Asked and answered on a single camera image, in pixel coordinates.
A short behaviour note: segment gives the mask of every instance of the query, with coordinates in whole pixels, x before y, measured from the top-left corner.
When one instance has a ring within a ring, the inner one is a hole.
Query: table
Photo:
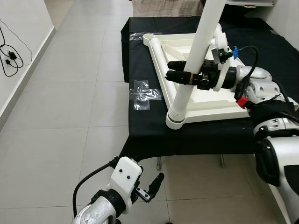
[[[195,33],[200,17],[131,17],[121,31],[125,82],[148,80],[150,89],[160,89],[148,47],[142,35]],[[260,51],[258,67],[268,70],[284,85],[287,94],[299,100],[299,53],[283,37],[273,33],[261,19],[222,18],[220,24],[229,45],[255,45]],[[252,65],[253,54],[240,59]],[[129,101],[129,137],[120,156],[136,161],[151,157],[187,154],[254,154],[253,126],[249,118],[184,124],[171,130],[165,124],[167,107],[163,100],[150,101],[150,110],[134,110]]]

